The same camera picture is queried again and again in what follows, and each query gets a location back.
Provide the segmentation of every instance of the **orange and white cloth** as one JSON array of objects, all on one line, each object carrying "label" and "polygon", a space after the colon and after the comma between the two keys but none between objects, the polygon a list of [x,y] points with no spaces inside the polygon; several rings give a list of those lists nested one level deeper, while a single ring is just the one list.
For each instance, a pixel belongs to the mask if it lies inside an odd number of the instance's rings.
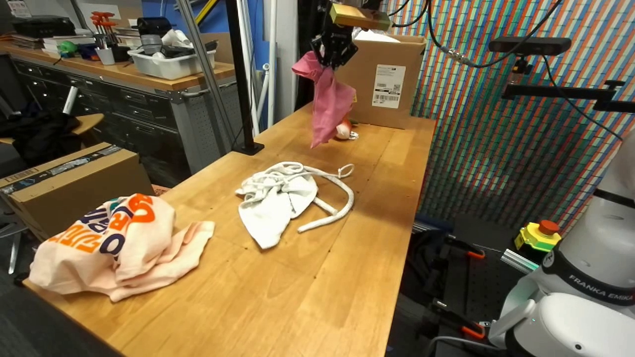
[{"label": "orange and white cloth", "polygon": [[31,282],[57,292],[100,292],[112,302],[160,290],[199,266],[215,222],[174,236],[176,208],[160,196],[104,202],[41,244]]}]

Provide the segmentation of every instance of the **patterned wall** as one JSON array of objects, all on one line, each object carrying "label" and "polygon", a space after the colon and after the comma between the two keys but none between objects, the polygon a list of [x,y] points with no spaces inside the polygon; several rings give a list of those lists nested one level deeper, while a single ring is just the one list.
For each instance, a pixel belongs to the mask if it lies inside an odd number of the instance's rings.
[{"label": "patterned wall", "polygon": [[[402,2],[386,0],[386,10]],[[412,0],[394,20],[416,18],[424,4]],[[467,58],[487,62],[491,38],[525,36],[553,4],[436,0],[436,34]],[[426,22],[398,34],[430,38]],[[551,58],[561,85],[602,87],[606,79],[624,79],[618,99],[635,101],[635,0],[565,0],[537,36],[574,40],[570,52]],[[523,81],[549,85],[543,60],[533,64],[535,73]],[[620,141],[565,99],[503,99],[511,71],[513,62],[471,69],[430,42],[414,107],[416,115],[440,121],[422,206],[428,220],[453,224],[459,214],[473,214],[519,228],[555,218],[570,228],[584,212]],[[594,101],[576,103],[620,135],[628,135],[635,119],[594,111]]]}]

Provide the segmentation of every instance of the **pink cloth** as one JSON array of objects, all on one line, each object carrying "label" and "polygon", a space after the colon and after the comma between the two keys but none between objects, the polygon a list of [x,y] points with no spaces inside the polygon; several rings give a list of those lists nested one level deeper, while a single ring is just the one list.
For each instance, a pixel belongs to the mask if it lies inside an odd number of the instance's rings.
[{"label": "pink cloth", "polygon": [[213,222],[174,236],[176,208],[160,196],[132,194],[84,214],[41,244],[31,282],[57,292],[100,292],[122,302],[174,284],[199,266]]},{"label": "pink cloth", "polygon": [[313,147],[328,143],[336,127],[352,111],[356,89],[340,83],[332,68],[324,68],[316,52],[309,52],[293,68],[301,77],[315,81],[315,119],[313,119]]}]

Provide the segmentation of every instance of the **white label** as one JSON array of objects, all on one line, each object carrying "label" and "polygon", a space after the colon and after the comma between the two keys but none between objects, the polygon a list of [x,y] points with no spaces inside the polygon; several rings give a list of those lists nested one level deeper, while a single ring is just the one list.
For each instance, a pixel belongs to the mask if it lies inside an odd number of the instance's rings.
[{"label": "white label", "polygon": [[406,66],[378,66],[374,107],[400,109]]}]

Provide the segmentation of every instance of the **wire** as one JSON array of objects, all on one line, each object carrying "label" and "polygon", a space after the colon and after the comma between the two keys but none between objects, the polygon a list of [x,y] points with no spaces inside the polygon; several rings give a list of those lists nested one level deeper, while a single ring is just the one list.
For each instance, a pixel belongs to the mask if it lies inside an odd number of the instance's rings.
[{"label": "wire", "polygon": [[392,12],[390,16],[400,14],[412,0],[406,0],[396,12]]},{"label": "wire", "polygon": [[465,66],[469,66],[469,68],[479,68],[479,69],[483,69],[483,68],[493,68],[495,64],[501,64],[501,62],[505,62],[507,58],[511,58],[521,46],[525,46],[525,44],[553,18],[553,14],[557,12],[557,8],[559,8],[561,4],[563,4],[563,0],[557,0],[555,6],[551,8],[551,12],[549,12],[511,52],[507,52],[505,56],[501,56],[501,58],[497,58],[497,60],[493,60],[493,62],[487,62],[487,64],[475,64],[475,62],[471,62],[469,58],[465,58],[463,54],[459,54],[459,52],[455,52],[455,50],[449,50],[449,48],[445,48],[443,44],[440,44],[438,34],[436,34],[436,26],[434,26],[434,4],[432,4],[432,0],[428,0],[428,8],[430,8],[428,20],[430,20],[430,32],[432,32],[434,44],[436,44],[443,54],[455,58],[457,62],[461,62],[461,64],[465,64]]},{"label": "wire", "polygon": [[426,2],[426,6],[422,8],[422,12],[418,14],[416,20],[406,22],[406,24],[394,24],[394,28],[412,28],[414,24],[418,24],[418,22],[424,18],[424,14],[426,14],[428,10],[430,10],[430,2]]},{"label": "wire", "polygon": [[596,123],[598,127],[606,129],[608,133],[612,133],[614,137],[618,137],[620,141],[624,141],[624,137],[620,137],[620,133],[612,131],[608,125],[604,125],[604,123],[596,121],[594,117],[590,117],[588,113],[584,113],[584,111],[563,91],[563,87],[557,83],[549,56],[543,56],[543,60],[545,60],[545,66],[547,66],[547,69],[549,69],[551,81],[553,81],[553,85],[557,87],[557,91],[561,93],[561,97],[567,99],[569,105],[572,105],[584,119]]},{"label": "wire", "polygon": [[432,339],[432,343],[426,347],[426,357],[434,357],[436,353],[436,345],[438,343],[461,343],[461,345],[473,345],[473,347],[483,347],[483,349],[491,349],[491,351],[503,351],[501,347],[497,345],[487,345],[487,343],[481,343],[481,341],[473,341],[473,339],[463,339],[463,337],[455,337],[455,335],[438,335],[436,339]]}]

